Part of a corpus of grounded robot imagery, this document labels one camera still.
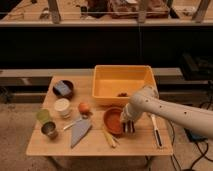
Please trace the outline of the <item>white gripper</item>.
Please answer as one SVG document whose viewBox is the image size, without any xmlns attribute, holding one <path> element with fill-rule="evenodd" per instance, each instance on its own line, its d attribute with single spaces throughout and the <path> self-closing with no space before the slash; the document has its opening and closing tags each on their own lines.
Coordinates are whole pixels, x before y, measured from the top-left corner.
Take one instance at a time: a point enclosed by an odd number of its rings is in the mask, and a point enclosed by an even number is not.
<svg viewBox="0 0 213 171">
<path fill-rule="evenodd" d="M 131 133 L 135 132 L 134 123 L 139 119 L 139 113 L 130 103 L 127 103 L 121 112 L 120 121 L 123 123 L 123 132 L 128 132 L 127 122 L 130 121 Z"/>
</svg>

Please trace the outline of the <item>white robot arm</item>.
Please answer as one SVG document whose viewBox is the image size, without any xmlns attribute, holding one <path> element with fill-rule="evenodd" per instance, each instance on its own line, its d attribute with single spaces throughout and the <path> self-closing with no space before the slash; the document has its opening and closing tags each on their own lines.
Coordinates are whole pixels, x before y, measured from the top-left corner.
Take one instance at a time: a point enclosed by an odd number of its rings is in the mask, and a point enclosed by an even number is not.
<svg viewBox="0 0 213 171">
<path fill-rule="evenodd" d="M 145 85 L 130 96 L 120 120 L 122 123 L 135 123 L 144 112 L 155 114 L 200 136 L 213 139 L 213 111 L 160 100 L 157 89 L 151 85 Z"/>
</svg>

